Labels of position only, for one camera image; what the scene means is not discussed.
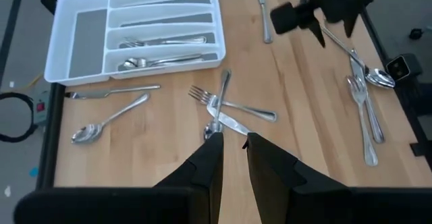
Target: butter knife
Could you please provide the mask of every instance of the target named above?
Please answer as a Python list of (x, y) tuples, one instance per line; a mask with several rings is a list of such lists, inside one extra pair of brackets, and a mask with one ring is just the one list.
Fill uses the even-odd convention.
[(271, 37), (271, 31), (269, 26), (269, 21), (267, 18), (267, 6), (265, 5), (265, 0), (258, 0), (261, 6), (261, 13), (263, 15), (263, 26), (264, 26), (264, 43), (272, 43), (273, 38)]
[[(210, 104), (207, 105), (207, 111), (210, 113), (211, 116), (215, 116), (217, 109), (212, 107)], [(232, 129), (233, 131), (237, 131), (240, 134), (243, 134), (245, 136), (248, 135), (251, 131), (246, 128), (246, 126), (242, 125), (241, 123), (238, 123), (235, 119), (231, 118), (230, 116), (226, 115), (225, 113), (220, 112), (219, 114), (219, 122), (221, 122), (223, 125), (226, 125), (228, 128)]]
[[(356, 51), (354, 49), (352, 49), (351, 51), (354, 54), (356, 54)], [(354, 74), (354, 76), (358, 76), (360, 78), (365, 78), (365, 75), (363, 74), (363, 69), (352, 57), (350, 57), (350, 62), (351, 62), (352, 73)], [(367, 113), (369, 116), (369, 122), (371, 122), (373, 139), (374, 139), (374, 141), (376, 141), (376, 143), (384, 143), (385, 138), (384, 138), (383, 130), (381, 129), (381, 126), (379, 125), (379, 122), (377, 119), (377, 115), (375, 114), (372, 100), (371, 100), (371, 97), (369, 96), (369, 92), (367, 90), (367, 85), (366, 85), (366, 93), (367, 93), (366, 109), (367, 109)]]
[(129, 88), (89, 90), (89, 91), (82, 91), (82, 92), (67, 92), (65, 93), (65, 97), (70, 99), (103, 99), (112, 93), (154, 90), (154, 89), (159, 89), (160, 87), (161, 85), (154, 84), (148, 86), (129, 87)]

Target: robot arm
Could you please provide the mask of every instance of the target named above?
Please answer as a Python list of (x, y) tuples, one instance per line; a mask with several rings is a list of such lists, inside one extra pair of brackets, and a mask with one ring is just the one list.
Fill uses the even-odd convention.
[(358, 15), (373, 0), (304, 0), (298, 6), (285, 3), (275, 8), (270, 16), (277, 34), (283, 34), (295, 29), (308, 28), (323, 47), (325, 41), (314, 10), (321, 8), (326, 20), (330, 23), (344, 21), (346, 36), (351, 37)]

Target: cutlery tray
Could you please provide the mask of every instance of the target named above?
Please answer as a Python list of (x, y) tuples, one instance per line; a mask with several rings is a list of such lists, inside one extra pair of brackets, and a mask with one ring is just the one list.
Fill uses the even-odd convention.
[[(142, 41), (205, 37), (202, 44)], [(201, 54), (201, 61), (120, 70), (131, 57), (165, 59)], [(225, 57), (219, 0), (58, 0), (45, 80), (65, 86), (217, 67)]]

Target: spoon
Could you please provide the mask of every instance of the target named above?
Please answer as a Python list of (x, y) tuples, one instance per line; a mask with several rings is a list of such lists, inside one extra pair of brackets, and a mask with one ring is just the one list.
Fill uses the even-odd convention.
[(222, 87), (217, 101), (217, 110), (214, 118), (204, 128), (204, 140), (208, 140), (215, 132), (222, 132), (223, 126), (219, 122), (219, 115), (221, 113), (222, 101), (228, 87), (229, 80), (231, 79), (231, 70), (225, 69), (222, 71)]
[(123, 63), (123, 66), (128, 69), (134, 69), (137, 67), (152, 67), (162, 63), (184, 62), (187, 60), (199, 59), (201, 56), (201, 54), (191, 54), (158, 60), (149, 60), (146, 58), (129, 58)]
[(140, 105), (141, 103), (147, 101), (150, 97), (149, 93), (144, 93), (140, 97), (138, 97), (133, 103), (128, 105), (127, 107), (123, 108), (116, 114), (109, 117), (107, 120), (105, 120), (102, 123), (94, 124), (91, 123), (87, 126), (84, 126), (80, 130), (78, 130), (73, 136), (72, 136), (72, 143), (73, 144), (88, 144), (95, 142), (101, 137), (103, 128), (111, 121), (113, 121), (115, 118), (119, 117), (126, 111)]
[(394, 88), (396, 85), (396, 82), (394, 79), (387, 74), (387, 72), (383, 71), (382, 69), (374, 68), (370, 69), (365, 65), (365, 63), (357, 56), (356, 53), (352, 52), (351, 49), (349, 49), (340, 39), (337, 38), (336, 35), (334, 35), (330, 30), (328, 30), (325, 26), (321, 26), (321, 29), (324, 31), (324, 33), (331, 38), (339, 47), (341, 47), (347, 54), (349, 54), (359, 66), (363, 68), (364, 72), (364, 78), (368, 82), (370, 82), (372, 85), (379, 86), (382, 88)]

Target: utensil handle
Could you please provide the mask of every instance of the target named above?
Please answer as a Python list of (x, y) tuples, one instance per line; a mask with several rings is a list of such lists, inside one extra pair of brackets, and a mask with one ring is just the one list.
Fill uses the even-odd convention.
[(377, 115), (375, 114), (375, 110), (373, 108), (372, 100), (369, 95), (366, 97), (366, 108), (367, 113), (369, 115), (369, 121), (371, 122), (373, 139), (376, 143), (384, 143), (384, 134), (381, 126), (379, 125)]
[(153, 66), (153, 67), (135, 67), (135, 68), (133, 68), (133, 69), (127, 67), (125, 70), (118, 70), (118, 71), (119, 71), (119, 72), (123, 72), (123, 75), (125, 75), (125, 74), (133, 74), (133, 73), (137, 73), (137, 72), (142, 71), (142, 70), (144, 70), (144, 69), (145, 69), (146, 72), (149, 72), (149, 71), (163, 70), (163, 69), (165, 69), (165, 68), (164, 68), (164, 67), (161, 67), (161, 66)]
[(270, 122), (276, 122), (276, 120), (277, 120), (277, 113), (274, 111), (255, 109), (252, 107), (247, 107), (244, 105), (238, 105), (238, 104), (230, 103), (230, 102), (226, 102), (226, 101), (223, 101), (222, 103), (226, 106), (243, 110), (247, 113), (250, 113), (252, 115), (255, 115), (257, 117), (260, 117), (261, 119), (265, 119), (265, 120), (270, 121)]
[(374, 167), (378, 165), (378, 157), (375, 149), (373, 148), (371, 137), (369, 136), (368, 129), (365, 123), (365, 117), (363, 115), (363, 106), (358, 106), (358, 113), (360, 115), (360, 124), (362, 126), (363, 134), (363, 148), (364, 148), (364, 161), (368, 166)]
[(361, 60), (357, 56), (356, 53), (354, 53), (351, 49), (349, 49), (344, 44), (344, 42), (342, 42), (336, 35), (334, 35), (332, 32), (330, 32), (330, 30), (328, 30), (327, 27), (321, 26), (321, 29), (329, 38), (331, 38), (337, 45), (339, 45), (339, 47), (341, 47), (343, 50), (345, 50), (345, 52), (347, 52), (355, 60), (355, 62), (357, 62), (357, 64), (359, 64), (359, 66), (361, 66), (363, 68), (363, 70), (365, 70), (365, 68), (366, 68), (365, 63), (363, 62), (363, 60)]
[(150, 61), (149, 63), (152, 63), (154, 65), (157, 63), (167, 63), (167, 62), (183, 61), (183, 60), (188, 60), (188, 59), (198, 59), (201, 56), (202, 56), (201, 54), (182, 55), (182, 56), (172, 57), (169, 59), (159, 59), (156, 61)]
[(217, 101), (217, 107), (216, 107), (216, 115), (213, 118), (213, 122), (219, 123), (219, 114), (221, 113), (221, 107), (222, 107), (222, 101), (225, 96), (225, 92), (227, 90), (229, 80), (231, 79), (231, 70), (225, 69), (222, 71), (222, 86), (221, 86), (221, 93), (219, 95), (219, 100)]
[(132, 87), (132, 88), (118, 88), (118, 89), (111, 90), (109, 93), (111, 94), (111, 93), (119, 93), (119, 92), (136, 92), (140, 90), (154, 90), (154, 89), (159, 89), (160, 87), (161, 85), (154, 84), (150, 86), (139, 86), (139, 87)]
[(272, 43), (273, 38), (271, 36), (269, 19), (267, 18), (267, 6), (261, 4), (261, 14), (263, 15), (263, 26), (264, 26), (264, 43)]
[(174, 62), (161, 62), (161, 63), (154, 63), (150, 67), (160, 67), (160, 66), (167, 66), (167, 65), (178, 65), (180, 63), (197, 63), (197, 62), (203, 62), (203, 58), (199, 59), (184, 59), (181, 61), (174, 61)]
[(181, 39), (181, 40), (166, 40), (161, 42), (161, 44), (164, 45), (178, 45), (178, 44), (203, 44), (207, 42), (207, 38), (204, 36), (199, 36), (196, 38), (188, 38), (188, 39)]
[(134, 107), (140, 105), (141, 103), (147, 101), (150, 97), (149, 93), (144, 93), (143, 95), (139, 96), (137, 99), (135, 99), (135, 101), (133, 101), (131, 104), (129, 104), (128, 106), (124, 107), (122, 110), (118, 111), (117, 113), (115, 113), (114, 115), (112, 115), (111, 117), (109, 117), (107, 120), (105, 120), (104, 122), (102, 122), (102, 127), (104, 127), (105, 125), (107, 125), (109, 122), (113, 121), (116, 117), (119, 117), (120, 115), (122, 115), (123, 113), (129, 111), (130, 109), (133, 109)]

